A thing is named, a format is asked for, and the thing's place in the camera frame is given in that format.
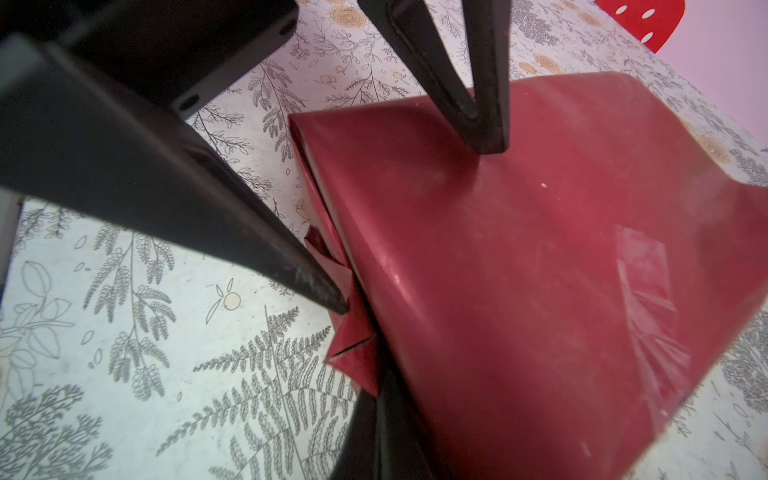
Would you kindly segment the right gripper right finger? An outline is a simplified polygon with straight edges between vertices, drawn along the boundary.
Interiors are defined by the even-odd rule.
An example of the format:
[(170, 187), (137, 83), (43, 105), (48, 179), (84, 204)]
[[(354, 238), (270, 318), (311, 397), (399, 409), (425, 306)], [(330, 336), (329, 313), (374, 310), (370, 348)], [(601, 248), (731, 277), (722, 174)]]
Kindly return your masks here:
[(397, 365), (387, 359), (379, 394), (379, 478), (455, 479)]

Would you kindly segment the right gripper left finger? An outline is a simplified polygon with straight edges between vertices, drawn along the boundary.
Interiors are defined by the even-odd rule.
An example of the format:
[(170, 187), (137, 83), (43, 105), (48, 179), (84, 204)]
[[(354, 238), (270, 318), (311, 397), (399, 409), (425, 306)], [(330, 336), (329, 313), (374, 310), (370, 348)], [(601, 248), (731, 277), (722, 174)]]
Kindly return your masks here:
[(378, 477), (377, 399), (361, 391), (337, 457), (331, 480), (374, 480)]

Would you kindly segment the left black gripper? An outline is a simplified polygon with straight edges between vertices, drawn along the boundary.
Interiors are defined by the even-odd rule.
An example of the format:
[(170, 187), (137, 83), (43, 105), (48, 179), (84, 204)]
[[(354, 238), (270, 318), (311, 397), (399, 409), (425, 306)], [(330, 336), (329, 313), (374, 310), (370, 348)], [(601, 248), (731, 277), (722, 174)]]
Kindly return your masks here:
[(294, 1), (2, 2), (2, 185), (345, 313), (341, 290), (249, 185), (151, 104), (188, 118), (284, 45), (298, 15)]

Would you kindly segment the dark red wrapping paper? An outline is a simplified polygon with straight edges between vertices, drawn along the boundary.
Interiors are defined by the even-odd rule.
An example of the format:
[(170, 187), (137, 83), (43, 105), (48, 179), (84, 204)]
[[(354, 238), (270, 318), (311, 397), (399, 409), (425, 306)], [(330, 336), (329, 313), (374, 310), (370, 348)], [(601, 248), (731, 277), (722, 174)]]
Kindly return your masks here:
[(763, 304), (767, 190), (628, 75), (509, 94), (501, 154), (425, 97), (291, 133), (443, 471), (616, 479)]

